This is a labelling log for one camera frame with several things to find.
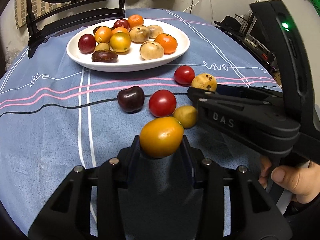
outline pink stripe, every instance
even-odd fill
[[[246,78],[240,78],[239,79],[239,78],[216,77],[216,79],[244,80]],[[268,78],[268,77],[248,77],[247,79],[271,79],[271,80],[273,80],[272,78]],[[72,90],[76,90],[76,89],[79,89],[79,88],[86,88],[86,87],[99,86],[99,85],[116,83],[116,82],[121,82],[121,81],[135,81],[135,80],[109,80],[109,81],[103,81],[103,82],[99,82],[99,83],[93,83],[93,84],[90,84],[90,85],[73,87],[73,88],[70,88],[70,89],[67,89],[67,90],[64,90],[64,91],[56,91],[56,90],[52,90],[52,89],[50,89],[48,87],[43,87],[43,88],[40,88],[39,90],[37,90],[32,96],[30,96],[28,98],[7,99],[7,100],[1,102],[0,105],[2,105],[5,102],[14,102],[14,101],[23,101],[23,100],[32,99],[42,90],[49,90],[50,92],[56,93],[56,94],[64,94],[64,93],[67,93],[67,92],[70,92]],[[158,77],[155,77],[155,78],[149,78],[148,80],[169,80],[169,81],[173,81],[174,79],[173,78],[158,78]],[[226,83],[222,83],[222,84],[238,84],[238,83],[232,83],[232,82],[228,83],[228,82],[226,82]]]
[[[0,108],[0,110],[4,107],[7,106],[30,106],[35,104],[36,102],[38,102],[42,97],[47,96],[47,97],[51,97],[51,98],[55,98],[55,99],[59,99],[59,100],[66,100],[72,97],[76,97],[79,95],[83,95],[86,93],[92,93],[92,92],[102,92],[102,91],[111,91],[111,90],[121,90],[121,89],[126,89],[131,87],[132,85],[128,85],[128,86],[122,86],[122,87],[114,87],[114,88],[102,88],[102,89],[93,89],[93,90],[88,90],[88,91],[83,91],[83,92],[79,92],[79,93],[75,93],[66,97],[57,97],[57,96],[53,96],[47,93],[42,94],[41,96],[39,96],[36,100],[30,102],[30,103],[19,103],[19,104],[7,104],[4,105]],[[163,83],[155,83],[155,84],[141,84],[141,85],[136,85],[139,87],[150,87],[150,86],[169,86],[169,87],[181,87],[180,85],[176,85],[176,84],[163,84]]]
[[[256,80],[256,81],[252,81],[252,82],[248,82],[248,83],[223,82],[223,83],[219,83],[219,84],[221,84],[221,85],[227,85],[227,84],[246,85],[246,84],[253,84],[253,83],[256,83],[256,82],[261,82],[261,83],[266,83],[266,82],[276,83],[276,82],[271,82],[271,81],[259,81],[259,80]],[[114,87],[114,88],[103,88],[103,89],[87,90],[87,91],[75,93],[75,94],[72,94],[72,95],[69,95],[69,96],[66,96],[66,97],[57,97],[57,96],[53,96],[53,95],[44,93],[44,94],[42,94],[41,96],[39,96],[36,100],[34,100],[34,101],[30,102],[30,103],[7,104],[7,105],[2,106],[2,107],[0,108],[0,110],[3,109],[4,107],[7,107],[7,106],[30,106],[30,105],[33,105],[33,104],[35,104],[36,102],[38,102],[38,101],[39,101],[42,97],[44,97],[44,96],[48,96],[48,97],[55,98],[55,99],[59,99],[59,100],[66,100],[66,99],[70,99],[70,98],[72,98],[72,97],[76,97],[76,96],[83,95],[83,94],[86,94],[86,93],[102,92],[102,91],[111,91],[111,90],[121,90],[121,89],[127,89],[127,88],[129,88],[129,87],[131,87],[131,86],[132,86],[132,85],[122,86],[122,87]],[[150,87],[150,86],[181,87],[180,85],[177,85],[177,84],[165,84],[165,83],[140,84],[140,85],[136,85],[136,86],[140,86],[140,87]]]
[[[173,80],[173,78],[149,78],[149,79],[150,79],[150,80],[152,80],[152,79],[153,79],[153,80]],[[64,91],[55,91],[55,90],[52,90],[51,88],[43,87],[43,88],[40,88],[39,90],[37,90],[32,96],[30,96],[30,97],[28,97],[28,98],[7,99],[7,100],[1,102],[0,105],[2,105],[2,104],[5,103],[5,102],[29,100],[29,99],[31,99],[31,98],[34,98],[34,97],[36,96],[36,94],[38,94],[38,93],[39,93],[40,91],[42,91],[42,90],[49,90],[50,92],[53,92],[53,93],[64,94],[64,93],[67,93],[67,92],[70,92],[70,91],[72,91],[72,90],[79,89],[79,88],[86,88],[86,87],[92,87],[92,86],[100,86],[100,85],[104,85],[104,84],[116,83],[116,82],[121,82],[121,81],[138,81],[138,80],[141,80],[141,79],[109,80],[109,81],[103,81],[103,82],[99,82],[99,83],[93,83],[93,84],[90,84],[90,85],[73,87],[73,88],[70,88],[70,89],[64,90]]]

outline black stripe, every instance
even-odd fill
[[[173,93],[173,94],[174,95],[187,95],[187,93]],[[106,102],[110,102],[110,101],[117,101],[117,99],[116,98],[103,99],[103,100],[94,101],[94,102],[91,102],[91,103],[88,103],[85,105],[80,105],[80,106],[61,106],[61,105],[57,105],[57,104],[46,104],[46,105],[41,106],[39,109],[37,109],[35,111],[31,111],[31,112],[12,112],[12,111],[11,112],[4,112],[3,114],[0,115],[0,117],[3,116],[4,114],[35,114],[47,106],[57,106],[57,107],[65,108],[65,109],[78,109],[78,108],[93,106],[93,105],[106,103]]]

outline red cherry tomato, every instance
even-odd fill
[[[189,66],[180,66],[174,72],[174,80],[180,85],[191,84],[195,76],[195,71]]]
[[[149,100],[150,112],[155,117],[166,117],[174,112],[177,100],[170,91],[158,90],[154,92]]]

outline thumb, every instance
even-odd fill
[[[297,200],[302,204],[312,201],[319,194],[317,173],[313,168],[279,166],[272,171],[271,179],[296,194]]]

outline tablecloth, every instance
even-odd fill
[[[81,27],[48,38],[31,59],[26,48],[0,81],[0,200],[24,233],[74,166],[101,165],[128,147],[154,118],[147,107],[149,98],[136,114],[124,113],[117,101],[79,109],[62,106],[116,98],[119,90],[133,85],[141,86],[145,94],[159,89],[186,93],[187,88],[173,80],[180,65],[191,66],[196,74],[211,73],[220,84],[277,86],[245,49],[199,17],[170,10],[126,10],[127,17],[132,14],[180,28],[190,39],[189,50],[177,60],[150,70],[92,71],[66,54],[68,41]],[[186,95],[176,98],[177,107],[191,103]],[[185,134],[191,146],[220,165],[235,169],[244,164],[258,171],[253,165],[258,163],[258,154],[215,129],[195,126]],[[202,191],[188,184],[178,155],[160,160],[141,157],[133,184],[121,190],[119,197],[128,239],[194,238]],[[228,201],[225,210],[227,234]],[[92,234],[96,234],[95,220],[93,198]]]

